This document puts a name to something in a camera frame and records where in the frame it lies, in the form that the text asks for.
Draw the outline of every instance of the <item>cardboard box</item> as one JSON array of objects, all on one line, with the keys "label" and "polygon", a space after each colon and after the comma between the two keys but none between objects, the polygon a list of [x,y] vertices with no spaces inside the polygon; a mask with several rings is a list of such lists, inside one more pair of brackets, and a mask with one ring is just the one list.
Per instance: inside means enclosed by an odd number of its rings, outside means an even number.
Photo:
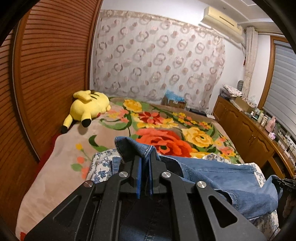
[{"label": "cardboard box", "polygon": [[163,97],[161,104],[171,106],[171,107],[177,107],[180,109],[184,109],[186,106],[186,102],[169,100],[166,96]]},{"label": "cardboard box", "polygon": [[237,97],[236,99],[235,99],[235,103],[239,106],[239,107],[241,107],[245,112],[247,112],[247,113],[251,113],[255,108],[253,108],[253,107],[250,107],[249,105],[248,105],[248,103],[246,103],[246,102],[244,102],[243,100],[242,100],[242,97]]}]

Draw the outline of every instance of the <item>wooden window frame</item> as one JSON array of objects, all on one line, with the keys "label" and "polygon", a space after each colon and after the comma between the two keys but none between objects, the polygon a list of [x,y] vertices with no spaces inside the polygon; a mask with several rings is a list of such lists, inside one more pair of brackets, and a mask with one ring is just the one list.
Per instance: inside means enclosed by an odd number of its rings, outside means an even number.
[{"label": "wooden window frame", "polygon": [[258,104],[258,108],[261,110],[265,104],[266,98],[268,96],[269,88],[271,85],[272,75],[274,73],[274,61],[276,56],[276,45],[274,41],[282,41],[285,43],[289,43],[288,40],[284,37],[279,36],[270,36],[270,57],[269,57],[269,66],[268,66],[268,72],[267,77],[264,85],[264,89]]}]

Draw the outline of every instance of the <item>jeans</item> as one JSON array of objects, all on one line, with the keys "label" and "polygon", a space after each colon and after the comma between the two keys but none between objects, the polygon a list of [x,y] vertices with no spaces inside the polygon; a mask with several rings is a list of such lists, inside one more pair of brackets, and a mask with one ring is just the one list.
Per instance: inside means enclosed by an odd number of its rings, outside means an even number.
[{"label": "jeans", "polygon": [[[142,157],[142,180],[151,182],[150,153],[159,161],[171,163],[174,170],[189,182],[204,181],[224,197],[245,218],[256,218],[272,213],[281,198],[282,189],[272,183],[277,176],[268,178],[260,188],[254,168],[195,158],[157,155],[154,146],[140,144],[128,137],[117,137],[115,146],[124,161]],[[121,158],[113,158],[112,174],[118,172]],[[166,200],[142,197],[138,201],[123,203],[120,240],[163,241],[171,240],[168,205]]]}]

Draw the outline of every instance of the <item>white wall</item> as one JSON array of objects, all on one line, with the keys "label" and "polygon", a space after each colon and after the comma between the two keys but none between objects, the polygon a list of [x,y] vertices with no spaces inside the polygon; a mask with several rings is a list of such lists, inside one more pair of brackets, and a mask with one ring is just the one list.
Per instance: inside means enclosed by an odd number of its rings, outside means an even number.
[{"label": "white wall", "polygon": [[[198,0],[104,0],[101,9],[146,12],[197,26],[203,19],[206,7],[208,7],[207,4]],[[241,45],[235,45],[227,40],[224,40],[224,43],[226,53],[225,67],[219,82],[214,87],[209,104],[210,109],[214,108],[219,95],[219,89],[223,84],[236,87],[237,82],[243,79],[244,55]]]},{"label": "white wall", "polygon": [[270,56],[270,35],[258,35],[258,53],[253,77],[250,86],[249,97],[255,95],[258,104],[265,85]]}]

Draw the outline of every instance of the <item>metal screw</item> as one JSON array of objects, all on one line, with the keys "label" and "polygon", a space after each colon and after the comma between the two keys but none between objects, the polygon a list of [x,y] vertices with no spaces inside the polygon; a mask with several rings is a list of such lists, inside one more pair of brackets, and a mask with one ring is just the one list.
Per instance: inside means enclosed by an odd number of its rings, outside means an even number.
[{"label": "metal screw", "polygon": [[203,182],[203,181],[199,181],[199,182],[197,183],[197,186],[198,186],[199,188],[205,188],[205,187],[207,186],[207,184],[206,184],[205,182]]},{"label": "metal screw", "polygon": [[128,173],[127,172],[120,172],[119,173],[119,176],[120,177],[127,177],[128,176]]},{"label": "metal screw", "polygon": [[90,188],[93,184],[94,183],[91,180],[88,180],[83,183],[83,186],[85,186],[86,188]]},{"label": "metal screw", "polygon": [[169,178],[171,176],[171,173],[170,172],[163,172],[161,174],[164,178]]}]

